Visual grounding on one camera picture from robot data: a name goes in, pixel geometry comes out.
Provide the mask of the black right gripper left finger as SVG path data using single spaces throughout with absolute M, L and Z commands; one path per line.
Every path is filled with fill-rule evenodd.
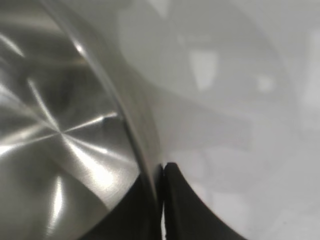
M 155 180 L 157 201 L 138 177 L 119 205 L 107 217 L 107 240 L 161 240 L 163 175 Z

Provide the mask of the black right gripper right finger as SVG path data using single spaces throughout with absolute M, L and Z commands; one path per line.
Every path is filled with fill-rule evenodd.
M 164 168 L 164 220 L 168 240 L 234 240 L 235 231 L 193 191 L 178 165 Z

